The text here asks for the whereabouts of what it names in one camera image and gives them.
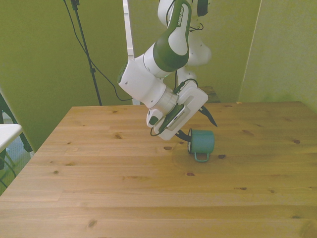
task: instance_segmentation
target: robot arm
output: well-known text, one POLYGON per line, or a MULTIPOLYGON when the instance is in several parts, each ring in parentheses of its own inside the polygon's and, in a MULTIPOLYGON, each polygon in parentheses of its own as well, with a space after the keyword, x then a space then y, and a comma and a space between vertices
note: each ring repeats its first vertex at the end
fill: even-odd
POLYGON ((170 140, 208 100, 193 81, 195 74, 186 69, 211 58, 209 48, 190 32, 198 12, 192 13, 192 6, 199 2, 207 8, 206 0, 161 0, 158 16, 167 30, 143 55, 129 60, 118 79, 124 91, 149 108, 147 125, 164 140, 170 140), (176 70, 181 84, 173 91, 163 79, 176 70))

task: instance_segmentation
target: teal cup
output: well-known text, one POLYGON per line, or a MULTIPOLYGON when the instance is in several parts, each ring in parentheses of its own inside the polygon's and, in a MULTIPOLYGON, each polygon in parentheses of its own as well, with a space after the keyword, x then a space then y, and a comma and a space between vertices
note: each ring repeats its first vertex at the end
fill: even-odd
POLYGON ((209 154, 214 148, 213 132, 211 130, 190 129, 188 135, 191 137, 191 141, 188 142, 188 152, 195 154, 195 160, 197 162, 207 162, 209 160, 209 154), (207 159, 199 160, 197 154, 206 154, 207 159))

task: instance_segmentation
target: table surface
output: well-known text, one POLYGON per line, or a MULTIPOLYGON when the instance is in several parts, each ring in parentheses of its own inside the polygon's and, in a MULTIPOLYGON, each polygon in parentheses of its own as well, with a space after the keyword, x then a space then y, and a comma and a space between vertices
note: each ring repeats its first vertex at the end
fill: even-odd
POLYGON ((22 127, 18 124, 0 124, 0 152, 21 134, 22 127))
POLYGON ((0 237, 315 238, 317 115, 300 102, 206 104, 198 163, 151 137, 145 106, 74 107, 0 197, 0 237))

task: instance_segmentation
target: green wall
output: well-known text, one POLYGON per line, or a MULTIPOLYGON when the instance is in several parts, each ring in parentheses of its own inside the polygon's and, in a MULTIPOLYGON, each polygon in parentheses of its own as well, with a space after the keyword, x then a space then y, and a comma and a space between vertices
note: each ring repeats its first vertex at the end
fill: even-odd
MULTIPOLYGON (((127 60, 122 1, 80 0, 79 15, 92 60, 116 85, 127 60)), ((87 57, 62 0, 1 1, 0 22, 0 90, 37 150, 72 106, 98 105, 87 57)), ((96 76, 104 105, 131 103, 96 76)))
POLYGON ((317 112, 317 2, 263 0, 243 102, 301 101, 317 112))
MULTIPOLYGON (((135 56, 143 54, 166 30, 157 17, 158 0, 129 0, 135 56)), ((214 87, 222 102, 238 100, 260 0, 212 0, 202 17, 203 42, 210 47, 211 61, 191 68, 200 86, 214 87)), ((174 75, 167 84, 174 84, 174 75)))

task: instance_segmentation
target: black wire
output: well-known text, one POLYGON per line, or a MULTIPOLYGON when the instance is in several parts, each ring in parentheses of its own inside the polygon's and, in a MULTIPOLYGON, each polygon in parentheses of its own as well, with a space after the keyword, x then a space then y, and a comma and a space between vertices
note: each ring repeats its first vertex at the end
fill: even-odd
POLYGON ((202 23, 200 23, 200 25, 199 25, 198 28, 194 28, 194 27, 191 27, 191 26, 190 26, 190 28, 192 29, 192 30, 189 30, 190 32, 193 32, 193 31, 201 31, 201 30, 204 29, 204 25, 203 25, 202 23))
POLYGON ((173 0, 173 2, 171 3, 171 5, 169 6, 168 10, 167 10, 167 13, 166 13, 166 25, 168 26, 168 20, 167 20, 167 17, 168 17, 168 12, 169 10, 171 9, 173 3, 175 2, 175 0, 173 0))
POLYGON ((158 136, 158 135, 161 135, 161 134, 162 134, 163 131, 161 131, 161 132, 158 133, 158 134, 153 135, 153 134, 152 134, 153 128, 154 128, 154 126, 151 127, 151 131, 150 131, 150 135, 151 135, 151 136, 158 136))
POLYGON ((175 86, 174 86, 174 90, 175 90, 176 86, 177 86, 177 71, 175 71, 175 86))
POLYGON ((7 185, 5 185, 5 183, 0 179, 0 182, 5 186, 5 188, 8 188, 7 185))
POLYGON ((198 87, 198 82, 197 82, 197 80, 195 80, 195 79, 193 79, 193 78, 186 79, 186 80, 184 81, 184 83, 186 83, 186 82, 189 81, 189 80, 194 81, 194 82, 196 83, 197 87, 198 87))
MULTIPOLYGON (((71 14, 70 14, 70 12, 69 12, 69 9, 68 9, 68 6, 67 6, 67 3, 66 3, 66 0, 63 0, 64 1, 64 3, 65 3, 65 6, 66 6, 66 8, 67 8, 67 11, 68 11, 68 15, 69 15, 69 17, 70 17, 70 21, 71 21, 71 24, 72 24, 72 26, 73 26, 73 29, 74 29, 74 33, 75 33, 75 36, 76 36, 76 39, 78 40, 78 42, 79 42, 79 44, 80 44, 80 46, 81 46, 81 48, 83 49, 83 51, 85 52, 85 54, 87 55, 87 52, 85 51, 85 49, 84 49, 84 47, 83 47, 83 45, 81 44, 81 42, 80 42, 80 40, 79 40, 79 38, 78 38, 78 36, 77 36, 77 33, 76 33, 76 29, 75 29, 75 26, 74 26, 74 22, 73 22, 73 19, 72 19, 72 17, 71 17, 71 14)), ((115 87, 115 85, 97 68, 97 66, 94 64, 94 62, 91 60, 91 58, 87 55, 87 57, 89 58, 89 60, 90 60, 90 62, 93 64, 93 66, 99 71, 99 73, 103 76, 103 77, 105 77, 106 78, 106 80, 108 80, 108 82, 113 86, 113 88, 114 88, 114 92, 115 92, 115 94, 116 94, 116 96, 117 96, 117 98, 120 100, 120 101, 129 101, 129 100, 131 100, 132 98, 129 98, 129 99, 121 99, 119 96, 118 96, 118 93, 117 93, 117 90, 116 90, 116 87, 115 87)))

